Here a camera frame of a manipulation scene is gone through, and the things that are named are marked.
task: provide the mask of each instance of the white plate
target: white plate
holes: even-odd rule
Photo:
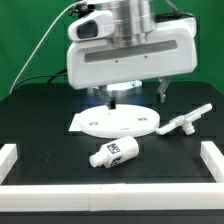
[[[160,116],[154,110],[140,106],[116,105],[116,110],[99,106],[83,111],[78,122],[81,131],[95,137],[139,137],[154,132],[159,127]]]

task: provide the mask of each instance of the black surface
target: black surface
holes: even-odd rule
[[[19,159],[4,185],[94,184],[94,183],[188,183],[214,182],[200,158],[201,141],[214,141],[223,152],[224,97],[204,83],[172,83],[164,104],[155,103],[156,83],[145,83],[143,92],[118,100],[156,110],[161,125],[206,103],[213,110],[194,123],[196,133],[185,136],[178,128],[165,136],[137,138],[136,159],[110,169],[92,168],[89,156],[108,139],[68,132],[75,113],[104,104],[63,84],[26,85],[0,103],[0,144],[17,143]],[[158,211],[109,213],[23,213],[3,214],[0,223],[38,220],[46,223],[223,223],[223,211]]]

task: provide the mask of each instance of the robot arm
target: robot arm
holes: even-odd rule
[[[75,89],[169,77],[197,66],[195,18],[156,23],[152,0],[89,0],[87,6],[94,10],[69,27],[67,68]]]

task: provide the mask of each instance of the white object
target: white object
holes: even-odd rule
[[[82,41],[77,35],[77,29],[80,25],[88,23],[89,21],[94,21],[97,25],[97,36],[92,39],[100,39],[109,37],[113,34],[115,30],[115,25],[113,21],[112,12],[109,10],[95,10],[88,16],[84,16],[83,18],[74,22],[68,29],[68,36],[72,41]]]
[[[189,114],[179,116],[169,122],[169,124],[164,127],[158,128],[156,133],[159,135],[165,135],[166,133],[172,131],[173,129],[182,126],[186,135],[191,135],[195,132],[194,126],[192,123],[201,118],[201,115],[207,113],[212,109],[211,104],[206,104]]]
[[[201,158],[217,183],[224,183],[224,156],[214,142],[202,142]]]
[[[0,184],[2,184],[17,159],[15,144],[6,144],[0,149]]]
[[[93,167],[104,165],[110,168],[136,157],[138,153],[137,141],[131,136],[126,136],[102,145],[100,151],[90,157],[90,163]]]
[[[110,39],[73,42],[67,54],[75,89],[192,72],[197,66],[194,18],[158,23],[147,42],[116,49]]]
[[[0,212],[224,209],[223,155],[202,142],[201,156],[218,183],[0,186]]]
[[[86,134],[100,138],[139,137],[154,132],[159,123],[160,116],[154,110],[118,104],[115,110],[99,106],[75,115],[69,131],[81,129]]]

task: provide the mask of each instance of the green backdrop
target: green backdrop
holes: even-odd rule
[[[185,12],[200,21],[196,38],[199,66],[176,81],[202,81],[224,93],[224,1],[173,0]],[[72,0],[1,0],[0,1],[0,100],[8,95],[13,80],[57,15]],[[156,13],[170,12],[163,0],[154,0]],[[74,17],[65,15],[48,36],[32,60],[23,78],[55,74],[66,68],[70,41],[67,28]]]

